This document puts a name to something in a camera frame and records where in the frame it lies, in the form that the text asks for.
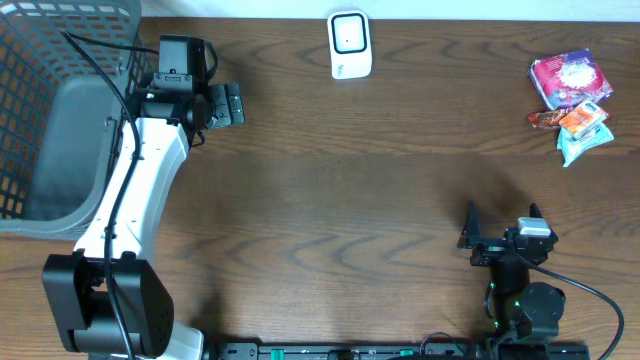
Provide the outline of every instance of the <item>table surface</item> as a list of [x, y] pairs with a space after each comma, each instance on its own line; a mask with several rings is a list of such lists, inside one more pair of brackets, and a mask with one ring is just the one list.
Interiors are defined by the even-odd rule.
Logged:
[[[560, 238], [544, 265], [617, 301], [614, 358], [640, 357], [639, 25], [372, 21], [373, 72], [349, 81], [331, 78], [324, 21], [145, 19], [141, 33], [211, 40], [215, 80], [240, 83], [246, 110], [191, 151], [167, 200], [155, 268], [178, 320], [264, 342], [481, 336], [489, 271], [455, 246], [467, 202], [499, 235], [535, 201]], [[526, 120], [544, 108], [526, 71], [585, 47], [615, 90], [616, 139], [563, 169], [556, 133]], [[40, 275], [72, 246], [2, 236], [0, 358], [71, 356]], [[613, 310], [532, 278], [567, 294], [560, 339], [599, 356]]]

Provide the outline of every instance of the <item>pile of snacks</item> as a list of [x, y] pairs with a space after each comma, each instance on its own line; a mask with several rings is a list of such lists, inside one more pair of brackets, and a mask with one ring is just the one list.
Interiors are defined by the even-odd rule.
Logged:
[[536, 90], [550, 111], [529, 114], [535, 128], [558, 129], [558, 150], [567, 167], [586, 150], [613, 140], [596, 105], [613, 89], [589, 49], [536, 60], [529, 69]]

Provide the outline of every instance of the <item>basket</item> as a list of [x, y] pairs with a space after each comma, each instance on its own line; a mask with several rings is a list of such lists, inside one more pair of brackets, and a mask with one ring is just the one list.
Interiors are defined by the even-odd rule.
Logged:
[[[77, 240], [104, 195], [122, 108], [60, 30], [141, 46], [138, 0], [0, 0], [0, 232]], [[129, 95], [144, 53], [78, 41]]]

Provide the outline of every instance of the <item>orange wrapper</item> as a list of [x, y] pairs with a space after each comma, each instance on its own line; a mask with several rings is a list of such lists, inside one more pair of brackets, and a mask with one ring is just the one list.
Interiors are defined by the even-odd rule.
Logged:
[[565, 117], [572, 109], [573, 108], [531, 113], [527, 116], [527, 119], [529, 119], [529, 122], [534, 128], [558, 129], [560, 128], [560, 119]]
[[580, 139], [594, 126], [609, 117], [604, 109], [591, 100], [585, 100], [560, 119], [560, 126], [569, 130], [574, 139]]

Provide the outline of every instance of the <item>wooden table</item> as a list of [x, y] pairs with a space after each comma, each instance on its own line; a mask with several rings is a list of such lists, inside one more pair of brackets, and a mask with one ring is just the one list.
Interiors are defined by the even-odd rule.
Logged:
[[[334, 81], [324, 21], [145, 19], [211, 40], [215, 80], [240, 83], [247, 124], [207, 133], [173, 183], [156, 270], [177, 319], [264, 342], [480, 336], [489, 271], [456, 249], [467, 201], [499, 235], [536, 201], [560, 241], [544, 265], [615, 299], [615, 359], [640, 357], [640, 26], [372, 21], [371, 76]], [[615, 93], [616, 140], [568, 169], [526, 71], [593, 51]], [[3, 236], [0, 357], [63, 359], [40, 274], [71, 243]], [[569, 285], [562, 340], [594, 359], [615, 313]]]

